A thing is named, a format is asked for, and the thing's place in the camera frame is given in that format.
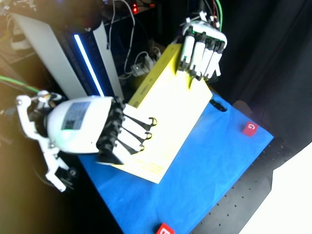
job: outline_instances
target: black curtain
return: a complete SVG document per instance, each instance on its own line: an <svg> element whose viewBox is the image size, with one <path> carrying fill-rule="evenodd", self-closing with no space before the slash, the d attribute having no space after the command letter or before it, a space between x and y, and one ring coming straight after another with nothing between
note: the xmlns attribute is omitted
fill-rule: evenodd
<svg viewBox="0 0 312 234"><path fill-rule="evenodd" d="M312 1L224 0L228 38L213 87L245 101L275 137L299 151L312 141Z"/></svg>

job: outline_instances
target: green wire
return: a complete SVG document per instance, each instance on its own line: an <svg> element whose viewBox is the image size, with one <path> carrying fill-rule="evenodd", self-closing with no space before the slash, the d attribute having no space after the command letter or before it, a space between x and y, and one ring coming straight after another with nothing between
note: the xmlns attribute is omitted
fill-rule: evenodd
<svg viewBox="0 0 312 234"><path fill-rule="evenodd" d="M216 4L218 5L219 8L219 14L220 14L220 31L222 31L222 23L223 23L223 12L222 12L222 7L221 3L219 0L215 0Z"/></svg>
<svg viewBox="0 0 312 234"><path fill-rule="evenodd" d="M10 82L10 83L13 83L13 84L17 84L17 85L20 85L28 90L31 90L35 93L38 93L40 90L39 89L36 89L32 86L29 86L27 84L24 84L23 82L20 82L18 80L15 80L15 79L12 79L12 78L9 78L9 77L3 77L3 76L0 76L0 80L3 80L3 81L6 81L6 82Z"/></svg>

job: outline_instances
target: blue cloth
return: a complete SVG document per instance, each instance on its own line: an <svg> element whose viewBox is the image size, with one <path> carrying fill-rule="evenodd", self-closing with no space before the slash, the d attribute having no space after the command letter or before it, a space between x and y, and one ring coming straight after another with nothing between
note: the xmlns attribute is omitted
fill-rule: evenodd
<svg viewBox="0 0 312 234"><path fill-rule="evenodd" d="M214 100L228 110L206 107L160 184L79 156L126 234L153 234L162 222L190 233L273 139L261 127L253 137L242 134L249 119L221 97Z"/></svg>

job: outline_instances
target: glowing white light bar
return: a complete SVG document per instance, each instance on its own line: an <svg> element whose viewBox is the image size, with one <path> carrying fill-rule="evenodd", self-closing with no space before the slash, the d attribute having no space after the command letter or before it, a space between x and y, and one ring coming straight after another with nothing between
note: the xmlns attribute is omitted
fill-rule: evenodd
<svg viewBox="0 0 312 234"><path fill-rule="evenodd" d="M81 42L81 40L80 40L80 37L79 37L79 35L77 35L77 34L75 34L74 37L75 37L75 40L76 40L77 45L78 45L78 47L79 47L79 50L80 50L80 52L81 52L81 54L82 54L82 57L83 57L83 59L84 59L86 65L87 65L87 67L88 67L88 69L89 69L89 72L90 72L91 77L92 77L92 79L93 79L93 81L94 81L94 84L95 84L96 87L97 87L97 90L98 90L98 92L99 92L99 95L100 95L101 97L104 97L104 93L103 93L102 88L101 88L101 86L100 86L100 84L99 84L99 82L98 82L97 76L96 76L96 74L94 73L94 70L93 70L93 68L92 68L92 66L91 66L91 63L90 63L89 58L88 58L88 56L87 56L87 53L86 53L86 51L84 50L84 47L83 47L82 42Z"/></svg>

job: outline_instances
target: red cube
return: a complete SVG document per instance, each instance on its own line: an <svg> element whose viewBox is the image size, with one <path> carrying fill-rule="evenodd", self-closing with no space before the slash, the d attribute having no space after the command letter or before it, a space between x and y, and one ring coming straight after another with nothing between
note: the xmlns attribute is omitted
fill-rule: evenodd
<svg viewBox="0 0 312 234"><path fill-rule="evenodd" d="M156 234L175 234L175 232L167 224L162 223Z"/></svg>
<svg viewBox="0 0 312 234"><path fill-rule="evenodd" d="M248 121L244 130L243 130L243 134L245 134L249 137L252 137L257 132L257 129L258 129L257 124L255 124L251 121Z"/></svg>

